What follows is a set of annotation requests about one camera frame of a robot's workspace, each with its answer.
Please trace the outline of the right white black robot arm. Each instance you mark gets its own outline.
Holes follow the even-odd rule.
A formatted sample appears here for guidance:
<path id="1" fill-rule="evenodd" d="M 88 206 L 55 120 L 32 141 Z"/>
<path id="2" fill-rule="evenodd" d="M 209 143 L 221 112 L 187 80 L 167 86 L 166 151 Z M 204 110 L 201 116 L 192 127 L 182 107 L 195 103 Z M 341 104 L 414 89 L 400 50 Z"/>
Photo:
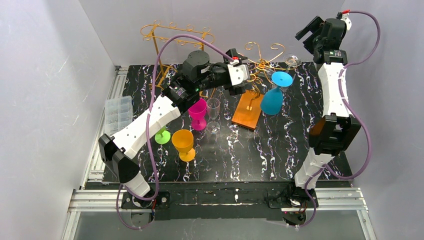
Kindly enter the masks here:
<path id="1" fill-rule="evenodd" d="M 310 33 L 303 46 L 313 55 L 323 96 L 322 118 L 309 130 L 309 151 L 294 176 L 295 186 L 299 189 L 314 189 L 319 177 L 317 173 L 345 151 L 361 129 L 359 121 L 345 105 L 348 97 L 346 74 L 342 70 L 348 59 L 340 45 L 351 26 L 349 14 L 344 11 L 326 20 L 316 16 L 295 35 L 300 40 Z"/>

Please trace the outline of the blue plastic wine glass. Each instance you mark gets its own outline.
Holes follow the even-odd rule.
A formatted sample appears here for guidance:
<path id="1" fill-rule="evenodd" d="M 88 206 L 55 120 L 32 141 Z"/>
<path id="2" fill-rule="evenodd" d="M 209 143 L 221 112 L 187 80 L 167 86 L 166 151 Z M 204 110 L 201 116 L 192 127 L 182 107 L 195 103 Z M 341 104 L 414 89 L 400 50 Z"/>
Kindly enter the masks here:
<path id="1" fill-rule="evenodd" d="M 283 89 L 290 87 L 294 80 L 287 72 L 277 71 L 271 75 L 271 81 L 275 87 L 264 95 L 260 108 L 267 115 L 277 115 L 283 106 Z"/>

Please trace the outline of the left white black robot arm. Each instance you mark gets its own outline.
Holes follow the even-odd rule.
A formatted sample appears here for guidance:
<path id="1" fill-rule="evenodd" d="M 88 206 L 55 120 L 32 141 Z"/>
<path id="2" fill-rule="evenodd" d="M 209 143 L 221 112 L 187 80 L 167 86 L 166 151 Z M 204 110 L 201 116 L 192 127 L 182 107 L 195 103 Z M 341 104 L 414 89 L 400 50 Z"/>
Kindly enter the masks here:
<path id="1" fill-rule="evenodd" d="M 245 93 L 244 84 L 250 79 L 245 62 L 248 58 L 232 48 L 224 53 L 223 59 L 211 63 L 207 52 L 191 52 L 160 95 L 155 97 L 151 93 L 153 103 L 148 109 L 124 129 L 98 139 L 101 160 L 134 197 L 150 201 L 159 193 L 156 180 L 154 194 L 146 197 L 151 188 L 133 161 L 144 145 L 152 147 L 151 137 L 197 103 L 201 91 L 223 87 L 230 95 Z"/>

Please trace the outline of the orange plastic wine glass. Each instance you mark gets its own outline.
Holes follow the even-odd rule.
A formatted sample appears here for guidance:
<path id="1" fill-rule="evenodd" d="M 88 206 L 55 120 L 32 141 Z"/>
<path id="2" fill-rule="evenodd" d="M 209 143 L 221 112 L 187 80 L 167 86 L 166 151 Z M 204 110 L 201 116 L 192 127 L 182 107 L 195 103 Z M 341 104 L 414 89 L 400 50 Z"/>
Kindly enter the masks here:
<path id="1" fill-rule="evenodd" d="M 187 129 L 176 131 L 171 137 L 171 142 L 183 162 L 190 162 L 195 158 L 194 136 L 191 131 Z"/>

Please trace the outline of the green plastic wine glass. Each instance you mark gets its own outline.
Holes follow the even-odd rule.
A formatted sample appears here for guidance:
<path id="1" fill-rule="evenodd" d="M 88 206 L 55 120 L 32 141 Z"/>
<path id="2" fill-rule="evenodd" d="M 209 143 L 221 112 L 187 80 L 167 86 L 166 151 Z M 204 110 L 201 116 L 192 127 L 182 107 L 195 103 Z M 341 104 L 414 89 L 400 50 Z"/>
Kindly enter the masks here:
<path id="1" fill-rule="evenodd" d="M 171 133 L 164 126 L 154 136 L 154 140 L 157 144 L 163 145 L 170 141 Z"/>

